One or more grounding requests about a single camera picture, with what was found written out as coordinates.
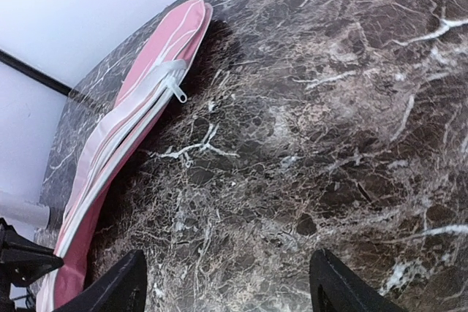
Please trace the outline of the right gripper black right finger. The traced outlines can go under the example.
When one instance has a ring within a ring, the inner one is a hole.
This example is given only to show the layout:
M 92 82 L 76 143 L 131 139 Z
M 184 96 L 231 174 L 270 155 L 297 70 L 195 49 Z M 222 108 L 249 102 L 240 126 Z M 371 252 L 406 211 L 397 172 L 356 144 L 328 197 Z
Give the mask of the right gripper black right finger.
M 309 263 L 314 311 L 404 312 L 381 296 L 326 248 L 316 250 Z

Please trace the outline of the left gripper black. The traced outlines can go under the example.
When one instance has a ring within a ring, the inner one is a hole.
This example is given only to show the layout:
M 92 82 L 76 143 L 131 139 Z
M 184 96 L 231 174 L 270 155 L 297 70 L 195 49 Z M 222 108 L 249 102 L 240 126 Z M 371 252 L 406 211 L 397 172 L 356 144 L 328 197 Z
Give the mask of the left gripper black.
M 53 249 L 21 239 L 14 226 L 1 218 L 1 286 L 31 285 L 63 265 Z

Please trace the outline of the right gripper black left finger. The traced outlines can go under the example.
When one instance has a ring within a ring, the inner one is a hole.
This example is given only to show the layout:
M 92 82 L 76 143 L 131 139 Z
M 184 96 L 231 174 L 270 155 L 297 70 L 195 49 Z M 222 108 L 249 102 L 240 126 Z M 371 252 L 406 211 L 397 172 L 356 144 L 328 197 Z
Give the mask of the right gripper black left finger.
M 131 250 L 59 312 L 144 312 L 147 262 L 143 251 Z

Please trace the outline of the white shuttlecock tube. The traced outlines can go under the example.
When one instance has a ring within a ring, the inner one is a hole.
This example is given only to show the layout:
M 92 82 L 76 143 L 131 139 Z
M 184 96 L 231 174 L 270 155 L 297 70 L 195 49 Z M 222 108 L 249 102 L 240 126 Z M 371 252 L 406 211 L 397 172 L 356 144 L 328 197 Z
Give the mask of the white shuttlecock tube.
M 1 191 L 1 217 L 36 228 L 46 228 L 50 221 L 50 208 L 45 205 L 28 202 L 18 196 Z

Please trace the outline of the pink racket bag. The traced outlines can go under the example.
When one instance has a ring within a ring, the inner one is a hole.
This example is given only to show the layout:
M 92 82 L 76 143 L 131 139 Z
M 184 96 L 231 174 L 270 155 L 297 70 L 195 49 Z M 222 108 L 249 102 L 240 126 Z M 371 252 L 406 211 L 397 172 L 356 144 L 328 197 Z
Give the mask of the pink racket bag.
M 169 101 L 187 101 L 180 84 L 212 15 L 204 0 L 188 0 L 169 11 L 135 59 L 113 107 L 84 143 L 54 249 L 64 264 L 45 276 L 37 311 L 60 308 L 83 291 L 88 251 L 110 183 Z

